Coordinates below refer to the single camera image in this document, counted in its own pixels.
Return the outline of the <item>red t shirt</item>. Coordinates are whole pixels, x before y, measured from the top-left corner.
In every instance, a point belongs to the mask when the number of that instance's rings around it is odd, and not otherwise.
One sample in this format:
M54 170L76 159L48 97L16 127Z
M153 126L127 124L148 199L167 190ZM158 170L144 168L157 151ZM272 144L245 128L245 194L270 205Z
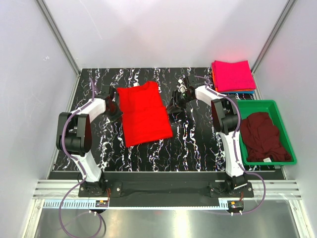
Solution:
M159 86L148 81L142 86L117 88L126 147L171 138L173 132Z

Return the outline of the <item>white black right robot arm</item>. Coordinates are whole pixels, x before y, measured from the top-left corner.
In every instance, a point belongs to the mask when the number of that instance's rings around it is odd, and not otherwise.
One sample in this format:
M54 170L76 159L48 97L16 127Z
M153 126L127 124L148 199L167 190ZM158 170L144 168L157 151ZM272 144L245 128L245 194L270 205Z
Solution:
M190 84L189 77L185 76L178 80L166 111L168 114L181 112L193 100L202 101L211 107L212 125L224 147L227 178L219 189L211 190L218 194L226 192L229 196L237 196L248 182L245 169L242 168L239 142L241 115L235 96L226 96L213 90L210 83L202 86Z

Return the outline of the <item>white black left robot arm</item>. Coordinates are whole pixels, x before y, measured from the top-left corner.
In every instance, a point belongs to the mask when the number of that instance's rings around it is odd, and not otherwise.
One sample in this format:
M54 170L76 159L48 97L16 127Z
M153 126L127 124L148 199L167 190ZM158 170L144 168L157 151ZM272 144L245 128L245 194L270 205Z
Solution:
M108 94L93 95L83 106L58 116L56 147L73 160L79 169L82 175L80 188L95 196L104 195L107 184L91 152L91 122L101 115L106 116L110 122L122 116L115 97L117 90L111 86Z

